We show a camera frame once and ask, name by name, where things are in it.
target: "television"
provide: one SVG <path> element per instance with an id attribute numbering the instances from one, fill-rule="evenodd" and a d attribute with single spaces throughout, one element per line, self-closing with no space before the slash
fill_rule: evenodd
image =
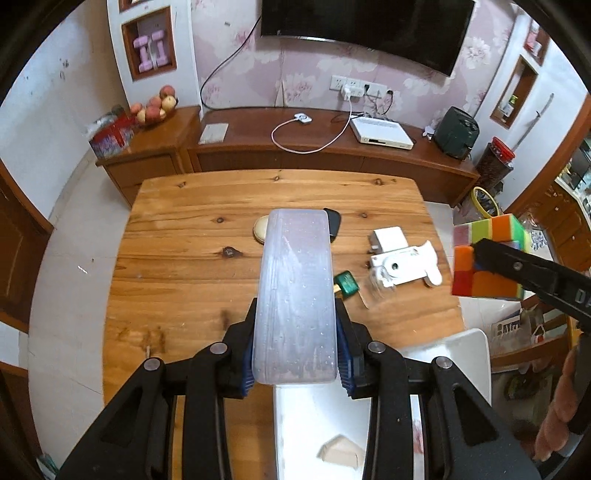
<path id="1" fill-rule="evenodd" d="M 262 0 L 261 35 L 381 50 L 450 76 L 474 0 Z"/>

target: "black air fryer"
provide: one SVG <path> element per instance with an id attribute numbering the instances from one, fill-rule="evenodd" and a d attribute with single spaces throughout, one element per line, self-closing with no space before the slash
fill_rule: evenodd
<path id="1" fill-rule="evenodd" d="M 476 120 L 463 110 L 452 106 L 433 135 L 443 153 L 464 160 L 472 150 L 480 129 Z"/>

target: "translucent plastic container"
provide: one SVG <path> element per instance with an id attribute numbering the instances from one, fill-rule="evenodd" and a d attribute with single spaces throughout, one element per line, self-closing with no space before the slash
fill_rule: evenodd
<path id="1" fill-rule="evenodd" d="M 256 381 L 332 382 L 336 323 L 328 216 L 273 210 L 261 261 L 252 352 Z"/>

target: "pink dumbbell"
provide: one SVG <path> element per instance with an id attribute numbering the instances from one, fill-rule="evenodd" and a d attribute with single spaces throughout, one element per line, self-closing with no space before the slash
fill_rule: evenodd
<path id="1" fill-rule="evenodd" d="M 147 70 L 152 70 L 154 68 L 154 64 L 152 60 L 148 57 L 148 37 L 146 35 L 142 35 L 134 40 L 134 48 L 139 49 L 139 56 L 142 59 L 142 63 L 139 64 L 139 72 L 146 72 Z"/>
<path id="2" fill-rule="evenodd" d="M 152 33 L 152 41 L 156 42 L 158 48 L 158 56 L 156 57 L 156 65 L 159 67 L 169 63 L 168 56 L 164 52 L 164 30 L 157 30 Z"/>

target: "white charging cable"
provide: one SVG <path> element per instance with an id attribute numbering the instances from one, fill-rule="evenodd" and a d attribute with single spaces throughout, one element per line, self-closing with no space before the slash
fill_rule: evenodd
<path id="1" fill-rule="evenodd" d="M 291 150 L 289 148 L 285 148 L 283 145 L 279 145 L 279 143 L 277 143 L 277 141 L 275 140 L 275 132 L 277 132 L 277 130 L 279 130 L 284 125 L 290 124 L 292 122 L 302 122 L 303 123 L 303 121 L 300 118 L 292 118 L 291 120 L 288 120 L 287 122 L 283 122 L 282 124 L 277 125 L 273 129 L 273 131 L 271 132 L 271 140 L 280 149 L 285 150 L 286 152 L 289 152 L 289 153 L 297 153 L 298 155 L 307 155 L 308 153 L 318 153 L 319 151 L 324 150 L 326 147 L 328 147 L 328 146 L 332 145 L 333 143 L 335 143 L 339 139 L 339 137 L 342 134 L 345 133 L 345 130 L 347 130 L 347 127 L 349 126 L 349 122 L 351 121 L 351 117 L 353 116 L 353 105 L 351 104 L 351 100 L 349 98 L 347 98 L 347 100 L 349 102 L 349 118 L 347 119 L 347 123 L 345 124 L 345 127 L 341 130 L 341 132 L 339 133 L 339 135 L 337 135 L 336 137 L 334 137 L 324 147 L 317 148 L 316 150 L 310 150 L 308 152 L 301 152 L 299 150 Z"/>

